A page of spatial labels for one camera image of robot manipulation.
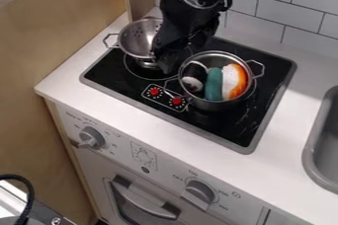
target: countertop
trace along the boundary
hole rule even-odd
[[[37,93],[126,132],[309,223],[338,223],[338,195],[316,185],[301,164],[301,152],[324,94],[338,85],[338,60],[256,37],[240,37],[231,30],[218,35],[297,64],[257,149],[250,155],[241,155],[80,83],[80,74],[105,53],[103,37],[117,33],[126,24],[124,14],[43,79],[36,86]],[[146,130],[149,125],[153,126],[151,135]]]

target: metal sink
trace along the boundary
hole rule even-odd
[[[338,193],[338,86],[324,97],[302,152],[302,163],[317,184]]]

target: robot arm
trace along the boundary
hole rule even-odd
[[[192,44],[204,46],[219,25],[219,12],[232,0],[161,0],[163,24],[153,42],[153,52],[164,73],[173,68],[179,52]]]

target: red button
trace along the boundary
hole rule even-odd
[[[152,95],[152,96],[158,96],[159,95],[159,89],[158,88],[152,88],[152,89],[150,89],[150,95]]]
[[[180,98],[173,99],[173,105],[179,106],[181,104],[182,104],[182,99]]]

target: stainless steel pot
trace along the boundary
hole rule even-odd
[[[151,49],[161,25],[160,19],[144,18],[128,24],[118,34],[108,34],[103,43],[107,48],[120,48],[125,54],[134,57],[141,67],[158,68]],[[118,36],[117,45],[109,45],[108,40],[112,36]]]
[[[196,95],[189,92],[189,90],[185,87],[184,83],[182,82],[183,73],[185,72],[186,67],[190,64],[191,61],[199,61],[203,63],[207,68],[218,67],[222,68],[225,65],[230,63],[237,63],[243,67],[244,71],[246,72],[248,83],[245,91],[239,97],[229,100],[229,101],[208,101],[206,99],[197,97]],[[254,63],[261,66],[261,73],[258,75],[254,75],[250,66],[248,64]],[[227,53],[224,51],[218,50],[210,50],[204,51],[198,54],[195,54],[189,57],[186,61],[184,61],[179,69],[178,76],[174,79],[167,80],[164,84],[164,92],[169,95],[171,98],[178,98],[177,96],[173,96],[168,90],[167,86],[169,82],[177,81],[180,83],[181,87],[184,89],[186,95],[182,96],[181,98],[185,97],[188,98],[188,101],[197,107],[200,110],[207,111],[207,112],[220,112],[229,109],[229,107],[234,106],[242,102],[243,100],[248,99],[256,90],[257,80],[260,77],[263,77],[265,74],[265,65],[255,61],[255,60],[248,60],[244,61],[240,57]]]

